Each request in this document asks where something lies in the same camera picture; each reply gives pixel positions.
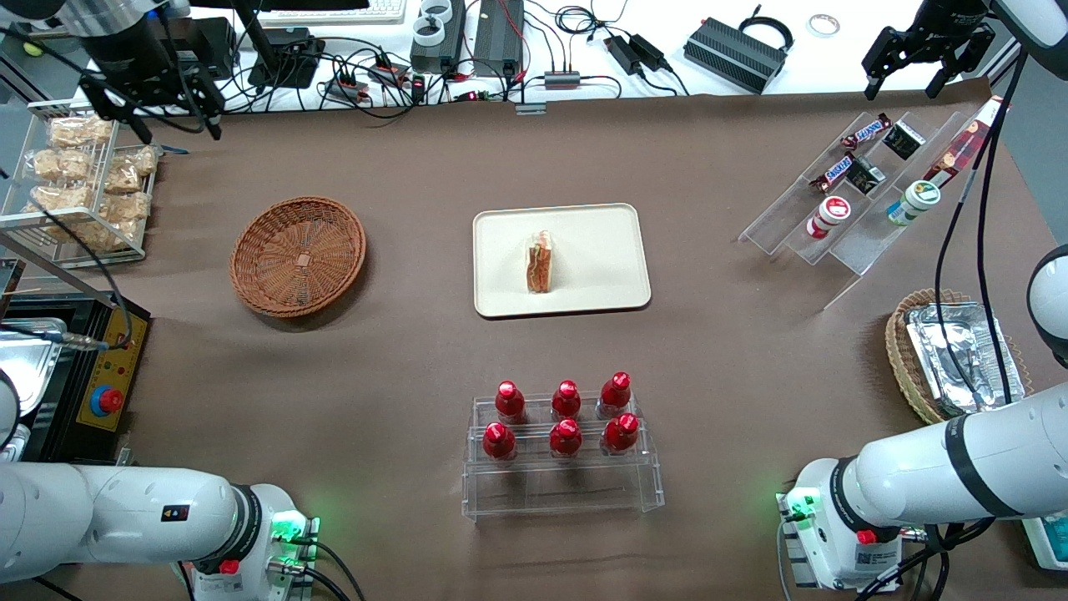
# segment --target round wicker basket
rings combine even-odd
[[[942,303],[963,303],[967,300],[970,298],[963,294],[952,289],[942,289]],[[939,410],[938,404],[931,397],[927,379],[920,366],[920,360],[916,359],[916,352],[912,348],[909,332],[905,329],[905,314],[909,310],[933,302],[934,288],[928,287],[913,291],[901,300],[886,321],[886,355],[890,358],[890,365],[894,370],[894,379],[897,380],[897,386],[905,395],[905,399],[909,401],[912,411],[916,412],[927,424],[945,422],[949,416]],[[1027,396],[1033,395],[1035,391],[1031,388],[1031,375],[1027,374],[1027,368],[1023,365],[1020,350],[1008,336],[1005,336],[1005,344],[1012,354],[1017,371],[1020,373],[1020,381],[1023,382]]]
[[[245,227],[230,256],[230,281],[250,310],[297,318],[344,294],[366,253],[363,225],[348,207],[302,195],[279,202]]]

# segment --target acrylic display stand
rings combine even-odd
[[[774,255],[788,249],[810,265],[815,265],[830,254],[852,270],[852,278],[831,298],[824,310],[855,285],[876,259],[908,228],[892,223],[886,218],[886,208],[901,197],[905,188],[924,176],[968,122],[963,113],[955,112],[941,127],[936,128],[907,112],[897,122],[906,123],[927,140],[908,160],[882,142],[888,131],[880,132],[874,140],[868,140],[853,151],[854,156],[866,157],[886,175],[868,193],[857,189],[845,175],[826,193],[810,186],[810,181],[826,173],[845,156],[848,148],[842,145],[841,139],[875,120],[874,114],[861,113],[816,157],[794,185],[738,236],[739,240],[748,239],[768,254]],[[852,210],[848,219],[831,228],[822,239],[817,239],[808,235],[805,223],[828,195],[846,199]]]
[[[464,515],[487,516],[568,513],[606,509],[649,511],[664,504],[660,462],[648,426],[633,394],[627,411],[641,418],[638,443],[622,456],[600,450],[608,424],[597,420],[596,392],[580,393],[578,422],[582,448],[570,459],[556,459],[549,449],[554,423],[551,395],[527,397],[528,424],[509,426],[516,433],[518,456],[511,462],[490,459],[482,449],[486,426],[498,422],[493,397],[474,399],[464,458]]]

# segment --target tape roll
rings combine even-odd
[[[445,23],[430,15],[423,15],[411,26],[415,44],[420,46],[437,46],[445,41]]]
[[[453,19],[453,3],[451,0],[423,0],[419,12],[423,15],[433,15],[444,25]]]

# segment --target black stand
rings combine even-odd
[[[252,47],[260,54],[252,72],[249,73],[249,83],[271,88],[311,88],[319,59],[310,54],[321,52],[326,48],[326,42],[309,36],[311,47],[304,51],[282,51],[271,44],[248,0],[231,0],[231,4],[241,19],[241,25],[245,26],[245,31],[252,41]]]

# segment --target green led light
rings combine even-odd
[[[271,520],[271,538],[292,541],[304,533],[308,520],[297,510],[280,511]]]

